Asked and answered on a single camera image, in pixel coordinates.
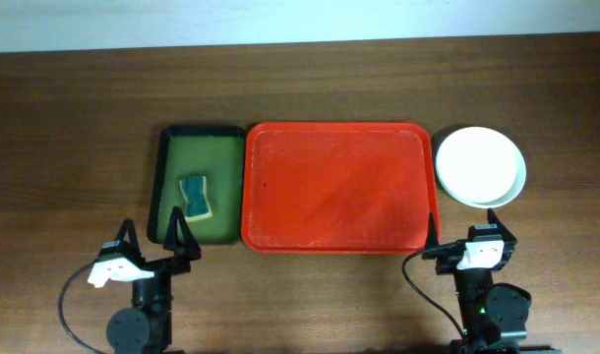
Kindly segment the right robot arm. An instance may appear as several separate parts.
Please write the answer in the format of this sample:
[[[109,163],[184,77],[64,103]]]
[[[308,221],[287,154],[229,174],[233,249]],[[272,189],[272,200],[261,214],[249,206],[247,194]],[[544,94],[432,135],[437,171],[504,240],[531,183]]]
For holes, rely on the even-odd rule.
[[[451,353],[518,353],[527,336],[529,292],[496,283],[493,273],[510,261],[517,240],[487,210],[487,222],[468,228],[465,239],[440,244],[436,221],[429,217],[423,258],[436,262],[437,275],[453,277],[463,337],[451,342]]]

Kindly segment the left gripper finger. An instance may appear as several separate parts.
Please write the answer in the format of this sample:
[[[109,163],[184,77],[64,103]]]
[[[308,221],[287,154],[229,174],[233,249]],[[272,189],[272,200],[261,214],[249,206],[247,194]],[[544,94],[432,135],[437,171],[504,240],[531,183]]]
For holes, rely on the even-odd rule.
[[[175,206],[171,211],[163,249],[171,251],[175,257],[183,257],[187,260],[199,260],[202,256],[201,247],[179,206]]]
[[[114,239],[117,250],[124,256],[140,261],[143,255],[140,250],[134,221],[125,219]]]

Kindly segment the green and yellow sponge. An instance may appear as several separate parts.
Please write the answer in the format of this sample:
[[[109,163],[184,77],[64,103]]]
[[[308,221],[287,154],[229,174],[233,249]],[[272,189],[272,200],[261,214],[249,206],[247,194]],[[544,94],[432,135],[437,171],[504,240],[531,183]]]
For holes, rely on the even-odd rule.
[[[185,200],[183,209],[187,222],[195,222],[212,217],[208,199],[208,180],[205,175],[193,175],[179,181]]]

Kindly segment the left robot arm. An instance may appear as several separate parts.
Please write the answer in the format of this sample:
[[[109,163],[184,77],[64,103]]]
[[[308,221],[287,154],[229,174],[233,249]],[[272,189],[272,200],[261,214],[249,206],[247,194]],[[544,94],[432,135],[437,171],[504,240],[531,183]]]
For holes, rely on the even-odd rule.
[[[164,353],[172,343],[171,278],[191,271],[201,248],[178,206],[172,209],[162,247],[172,255],[146,261],[134,223],[123,221],[115,239],[102,245],[88,283],[132,285],[131,306],[116,312],[106,327],[106,338],[116,353]]]

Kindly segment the white plate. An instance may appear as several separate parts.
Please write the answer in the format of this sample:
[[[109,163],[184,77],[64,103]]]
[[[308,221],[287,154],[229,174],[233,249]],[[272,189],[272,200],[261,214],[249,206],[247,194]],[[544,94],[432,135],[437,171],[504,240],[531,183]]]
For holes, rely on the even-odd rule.
[[[437,145],[437,178],[460,197],[490,202],[504,195],[514,181],[516,148],[507,136],[490,128],[457,129]]]

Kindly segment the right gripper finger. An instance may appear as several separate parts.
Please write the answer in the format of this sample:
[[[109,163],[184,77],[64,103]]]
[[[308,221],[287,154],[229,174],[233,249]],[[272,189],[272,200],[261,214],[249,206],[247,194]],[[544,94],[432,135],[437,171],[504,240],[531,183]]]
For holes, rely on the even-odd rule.
[[[502,236],[504,241],[515,240],[514,235],[501,223],[492,208],[487,209],[487,220],[489,224],[495,224],[497,226],[498,233]]]
[[[438,237],[438,229],[437,223],[435,220],[435,216],[432,212],[429,213],[429,221],[428,221],[428,230],[427,237],[425,241],[424,250],[432,251],[439,247],[439,237]]]

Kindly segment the pale green plate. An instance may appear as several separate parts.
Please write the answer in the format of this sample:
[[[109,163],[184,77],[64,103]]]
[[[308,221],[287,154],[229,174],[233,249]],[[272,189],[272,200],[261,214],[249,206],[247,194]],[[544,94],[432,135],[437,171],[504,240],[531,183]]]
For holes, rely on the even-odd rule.
[[[524,159],[521,151],[518,148],[515,149],[515,157],[516,157],[516,175],[515,175],[512,185],[510,186],[509,190],[504,195],[502,195],[499,198],[492,200],[490,202],[473,202],[473,201],[467,200],[463,197],[460,197],[455,192],[451,191],[448,187],[446,187],[441,182],[441,180],[440,180],[440,182],[441,182],[440,185],[452,198],[454,198],[455,200],[459,201],[460,203],[465,204],[470,207],[497,208],[497,207],[505,206],[505,205],[509,204],[510,202],[512,202],[522,192],[522,190],[525,186],[525,183],[526,183],[527,167],[526,167],[525,159]]]

